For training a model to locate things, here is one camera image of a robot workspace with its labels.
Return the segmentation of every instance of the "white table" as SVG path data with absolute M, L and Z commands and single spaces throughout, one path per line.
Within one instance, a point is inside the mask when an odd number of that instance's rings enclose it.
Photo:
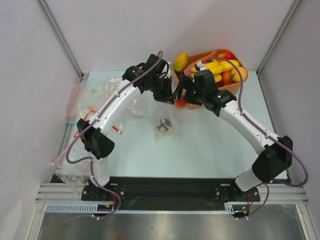
M 103 86 L 106 79 L 120 77 L 123 71 L 94 71 L 87 81 L 90 88 Z M 148 109 L 156 106 L 150 92 L 145 92 Z M 273 129 L 266 103 L 254 71 L 244 84 L 242 105 L 262 125 Z M 235 178 L 248 170 L 257 158 L 251 145 L 231 125 L 204 107 L 188 110 L 178 133 L 155 141 L 154 121 L 130 121 L 123 134 L 111 131 L 108 137 L 115 142 L 109 156 L 109 174 L 118 177 L 169 178 Z M 87 156 L 80 141 L 71 151 L 73 160 Z M 62 175 L 89 175 L 88 162 L 62 164 Z M 283 172 L 278 176 L 286 179 Z

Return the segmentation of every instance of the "container of toy fruit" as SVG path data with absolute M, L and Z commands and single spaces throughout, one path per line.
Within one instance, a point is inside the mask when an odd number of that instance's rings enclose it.
M 179 76 L 186 75 L 193 77 L 197 71 L 195 65 L 198 61 L 205 61 L 212 57 L 222 57 L 230 60 L 236 65 L 241 72 L 243 82 L 248 79 L 248 71 L 237 58 L 237 56 L 227 49 L 218 49 L 214 51 L 208 51 L 197 55 L 188 56 L 186 53 L 181 53 L 177 56 L 173 63 L 173 81 L 177 85 L 179 82 Z M 240 89 L 240 76 L 234 67 L 223 60 L 213 59 L 208 62 L 204 62 L 204 65 L 213 73 L 214 80 L 219 86 L 219 90 L 227 89 L 232 94 L 236 94 Z M 177 108 L 195 109 L 201 107 L 200 105 L 187 104 L 183 101 L 183 96 L 180 100 L 175 100 L 174 104 Z

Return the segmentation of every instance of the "orange basket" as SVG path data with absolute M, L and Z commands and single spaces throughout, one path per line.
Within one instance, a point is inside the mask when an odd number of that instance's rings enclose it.
M 182 69 L 181 72 L 183 72 L 189 65 L 195 65 L 198 61 L 203 61 L 212 57 L 216 57 L 219 54 L 222 54 L 224 52 L 231 52 L 234 55 L 234 59 L 237 60 L 239 62 L 240 67 L 243 67 L 246 70 L 246 77 L 243 79 L 243 82 L 245 82 L 248 79 L 248 70 L 244 67 L 244 65 L 242 64 L 242 62 L 239 60 L 239 58 L 230 50 L 227 49 L 218 49 L 218 50 L 214 50 L 214 51 L 208 51 L 208 52 L 204 52 L 204 53 L 200 53 L 197 55 L 192 55 L 189 56 L 188 58 L 188 63 L 186 64 L 186 67 L 184 69 Z M 176 71 L 173 71 L 173 81 L 174 83 L 177 85 L 179 82 L 179 78 L 176 74 Z M 237 92 L 240 89 L 240 82 L 235 82 L 233 84 L 230 85 L 224 85 L 222 87 L 219 87 L 219 90 L 223 90 L 223 89 L 227 89 L 229 90 L 233 95 L 236 95 Z M 199 108 L 201 107 L 200 105 L 194 105 L 194 104 L 187 104 L 186 106 L 188 109 L 195 109 L 195 108 Z

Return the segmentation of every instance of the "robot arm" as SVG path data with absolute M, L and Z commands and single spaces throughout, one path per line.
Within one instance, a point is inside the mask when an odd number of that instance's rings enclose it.
M 179 84 L 172 93 L 172 78 L 170 76 L 169 65 L 163 59 L 157 67 L 143 77 L 126 88 L 121 94 L 118 91 L 122 86 L 126 86 L 135 78 L 143 74 L 149 69 L 159 57 L 152 54 L 146 63 L 140 63 L 137 66 L 129 67 L 123 77 L 123 81 L 114 95 L 115 101 L 110 104 L 112 96 L 97 113 L 89 119 L 89 122 L 80 119 L 77 123 L 79 132 L 85 129 L 90 122 L 97 122 L 87 130 L 81 141 L 88 152 L 91 152 L 94 158 L 96 169 L 96 179 L 104 186 L 109 182 L 108 161 L 106 157 L 114 149 L 114 142 L 107 135 L 111 129 L 114 119 L 122 113 L 127 105 L 144 91 L 153 92 L 153 97 L 158 102 L 173 104 L 174 99 L 183 99 L 190 104 L 202 105 L 216 116 L 224 119 L 231 124 L 254 148 L 258 154 L 258 158 L 252 167 L 235 179 L 236 185 L 243 192 L 248 191 L 252 187 L 260 183 L 269 183 L 272 179 L 286 170 L 292 164 L 292 157 L 284 149 L 276 143 L 268 139 L 268 136 L 278 139 L 288 148 L 293 148 L 291 139 L 287 136 L 280 138 L 277 134 L 267 131 L 267 137 L 261 134 L 253 127 L 242 115 L 239 110 L 237 98 L 228 90 L 219 90 L 215 83 L 214 75 L 206 69 L 200 62 L 197 63 L 199 71 L 194 74 L 194 78 L 180 76 Z M 106 111 L 98 117 L 106 105 L 110 106 Z

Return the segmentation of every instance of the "wall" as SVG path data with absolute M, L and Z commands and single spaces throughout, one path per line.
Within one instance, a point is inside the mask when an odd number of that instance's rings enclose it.
M 0 1 L 0 31 L 0 222 L 22 200 L 21 240 L 51 176 L 77 76 L 35 0 Z
M 47 0 L 84 72 L 228 48 L 257 70 L 293 0 Z
M 320 1 L 302 1 L 297 14 L 274 50 L 260 80 L 272 118 L 281 135 L 293 139 L 294 150 L 310 173 L 305 186 L 308 200 L 320 224 Z M 294 161 L 290 169 L 296 182 L 304 173 Z

